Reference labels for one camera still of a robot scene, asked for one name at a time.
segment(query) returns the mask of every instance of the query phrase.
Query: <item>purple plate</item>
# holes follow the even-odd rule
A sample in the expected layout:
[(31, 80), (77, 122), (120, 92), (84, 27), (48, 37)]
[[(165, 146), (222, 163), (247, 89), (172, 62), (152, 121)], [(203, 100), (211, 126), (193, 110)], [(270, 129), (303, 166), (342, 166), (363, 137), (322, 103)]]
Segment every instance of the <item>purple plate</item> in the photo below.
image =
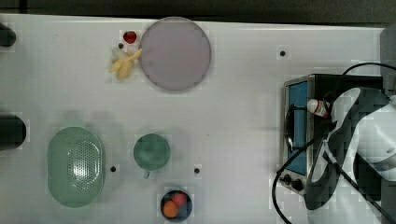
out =
[(182, 91), (198, 85), (211, 60), (209, 39), (193, 21), (167, 17), (152, 24), (140, 42), (143, 72), (154, 84)]

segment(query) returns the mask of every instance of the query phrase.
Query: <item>orange ball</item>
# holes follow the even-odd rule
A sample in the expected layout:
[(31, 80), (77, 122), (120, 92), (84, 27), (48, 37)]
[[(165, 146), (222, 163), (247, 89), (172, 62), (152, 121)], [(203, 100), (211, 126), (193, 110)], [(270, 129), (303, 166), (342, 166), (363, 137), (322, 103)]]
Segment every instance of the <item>orange ball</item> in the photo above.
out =
[(169, 201), (163, 205), (163, 214), (166, 217), (174, 218), (177, 216), (177, 213), (178, 213), (178, 207), (174, 202)]

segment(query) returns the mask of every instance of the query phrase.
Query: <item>table surface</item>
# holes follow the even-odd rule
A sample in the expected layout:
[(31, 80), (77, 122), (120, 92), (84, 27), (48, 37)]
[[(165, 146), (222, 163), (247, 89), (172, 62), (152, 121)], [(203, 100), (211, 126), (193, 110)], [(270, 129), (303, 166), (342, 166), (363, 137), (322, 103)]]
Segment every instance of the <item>table surface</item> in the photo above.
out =
[[(164, 223), (158, 200), (176, 186), (193, 197), (188, 223), (281, 223), (270, 187), (280, 165), (283, 83), (377, 62), (382, 31), (197, 22), (211, 42), (211, 67), (196, 88), (174, 93), (150, 83), (138, 64), (123, 82), (107, 72), (121, 32), (142, 35), (152, 20), (3, 14), (0, 22), (18, 35), (12, 48), (0, 49), (0, 110), (29, 129), (21, 148), (0, 151), (1, 223)], [(47, 185), (48, 143), (70, 119), (84, 120), (106, 151), (103, 191), (79, 209), (58, 204)], [(149, 179), (130, 156), (145, 133), (164, 134), (172, 148), (170, 163)], [(313, 220), (299, 195), (278, 187), (277, 198), (293, 223)], [(355, 203), (348, 214), (336, 205), (319, 220), (341, 214), (339, 223), (378, 222), (361, 215), (367, 203), (358, 194)]]

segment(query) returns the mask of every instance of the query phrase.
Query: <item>green cup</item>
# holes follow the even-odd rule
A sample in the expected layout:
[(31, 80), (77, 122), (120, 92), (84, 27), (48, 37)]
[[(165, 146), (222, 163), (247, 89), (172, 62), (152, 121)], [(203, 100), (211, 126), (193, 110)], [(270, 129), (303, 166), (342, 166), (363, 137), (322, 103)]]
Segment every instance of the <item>green cup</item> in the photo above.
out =
[(158, 134), (146, 134), (134, 144), (134, 160), (145, 170), (144, 178), (149, 178), (150, 172), (163, 168), (170, 157), (168, 142)]

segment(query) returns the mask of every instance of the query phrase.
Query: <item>mesh basket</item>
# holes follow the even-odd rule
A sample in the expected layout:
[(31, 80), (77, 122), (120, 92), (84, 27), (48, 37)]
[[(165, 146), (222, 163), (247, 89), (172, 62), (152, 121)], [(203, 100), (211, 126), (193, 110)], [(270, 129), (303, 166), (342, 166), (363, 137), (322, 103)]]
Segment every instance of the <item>mesh basket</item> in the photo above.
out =
[(51, 195), (67, 207), (92, 202), (105, 182), (105, 154), (95, 135), (84, 128), (65, 128), (49, 142), (48, 184)]

